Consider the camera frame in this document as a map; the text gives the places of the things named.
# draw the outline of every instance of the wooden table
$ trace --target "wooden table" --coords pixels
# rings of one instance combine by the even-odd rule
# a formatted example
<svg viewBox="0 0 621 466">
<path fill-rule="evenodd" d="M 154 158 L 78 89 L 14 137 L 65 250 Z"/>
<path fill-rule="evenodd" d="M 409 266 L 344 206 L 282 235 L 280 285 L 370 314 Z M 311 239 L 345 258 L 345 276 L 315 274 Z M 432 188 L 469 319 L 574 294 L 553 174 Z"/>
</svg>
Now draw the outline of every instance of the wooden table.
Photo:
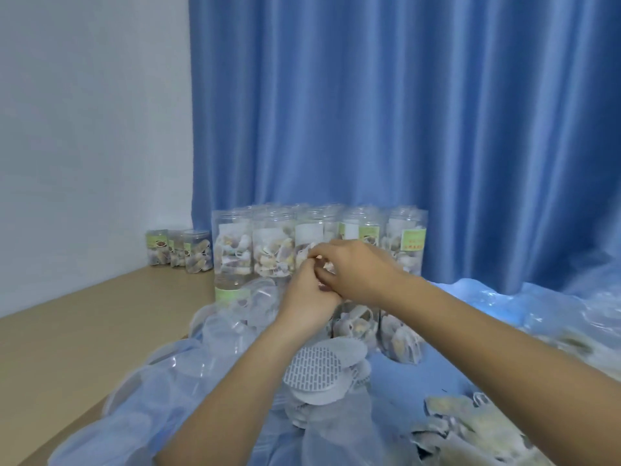
<svg viewBox="0 0 621 466">
<path fill-rule="evenodd" d="M 0 319 L 0 464 L 44 466 L 211 302 L 213 272 L 146 267 Z"/>
</svg>

